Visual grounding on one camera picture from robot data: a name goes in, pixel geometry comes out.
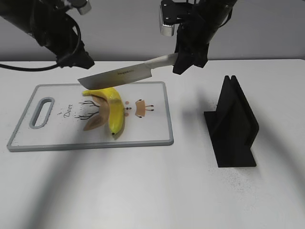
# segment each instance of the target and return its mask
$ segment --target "gray wall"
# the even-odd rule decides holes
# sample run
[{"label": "gray wall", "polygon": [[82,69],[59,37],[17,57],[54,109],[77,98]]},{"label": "gray wall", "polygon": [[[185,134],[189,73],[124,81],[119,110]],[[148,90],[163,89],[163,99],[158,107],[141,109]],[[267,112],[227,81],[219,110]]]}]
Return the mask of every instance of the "gray wall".
[{"label": "gray wall", "polygon": [[[71,15],[97,61],[145,60],[174,51],[159,33],[161,0],[91,0],[92,11]],[[0,61],[46,61],[54,55],[0,18]],[[304,0],[238,0],[232,20],[211,42],[210,59],[305,57]]]}]

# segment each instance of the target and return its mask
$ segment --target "black plastic holder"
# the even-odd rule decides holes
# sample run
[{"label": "black plastic holder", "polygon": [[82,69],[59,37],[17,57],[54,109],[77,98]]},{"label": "black plastic holder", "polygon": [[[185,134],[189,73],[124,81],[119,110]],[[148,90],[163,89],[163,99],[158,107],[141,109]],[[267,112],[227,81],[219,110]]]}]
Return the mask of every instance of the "black plastic holder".
[{"label": "black plastic holder", "polygon": [[218,167],[256,166],[250,148],[259,126],[236,76],[225,76],[216,111],[204,117]]}]

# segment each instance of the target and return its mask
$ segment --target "kitchen knife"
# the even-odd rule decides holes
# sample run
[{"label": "kitchen knife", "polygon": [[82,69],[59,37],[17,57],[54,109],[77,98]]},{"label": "kitchen knife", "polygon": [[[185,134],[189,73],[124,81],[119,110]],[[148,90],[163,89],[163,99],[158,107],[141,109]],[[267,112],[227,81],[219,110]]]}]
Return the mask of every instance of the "kitchen knife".
[{"label": "kitchen knife", "polygon": [[151,77],[152,69],[174,65],[177,57],[177,53],[161,56],[141,64],[80,78],[78,81],[88,90],[98,90],[132,83]]}]

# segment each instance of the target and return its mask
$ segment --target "white tabletop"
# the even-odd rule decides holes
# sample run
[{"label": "white tabletop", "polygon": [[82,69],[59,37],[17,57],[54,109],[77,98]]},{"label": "white tabletop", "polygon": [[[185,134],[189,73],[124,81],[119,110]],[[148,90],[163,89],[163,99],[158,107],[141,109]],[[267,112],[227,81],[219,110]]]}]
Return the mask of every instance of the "white tabletop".
[{"label": "white tabletop", "polygon": [[[0,70],[1,229],[303,229],[305,227],[305,62],[210,61],[164,81],[172,146],[10,153],[6,144],[43,83],[135,62],[97,62],[44,73]],[[39,67],[50,62],[17,62]],[[260,125],[257,167],[218,168],[204,111],[216,108],[235,74]]]}]

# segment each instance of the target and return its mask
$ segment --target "banana peel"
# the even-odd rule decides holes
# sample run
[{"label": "banana peel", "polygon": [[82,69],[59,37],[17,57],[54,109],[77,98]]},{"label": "banana peel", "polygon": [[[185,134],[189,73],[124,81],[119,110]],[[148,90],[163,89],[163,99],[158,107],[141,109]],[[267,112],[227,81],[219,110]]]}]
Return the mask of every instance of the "banana peel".
[{"label": "banana peel", "polygon": [[100,90],[87,90],[82,92],[82,95],[94,95],[103,98],[109,105],[109,128],[112,135],[121,131],[125,121],[124,105],[120,94],[113,87]]}]

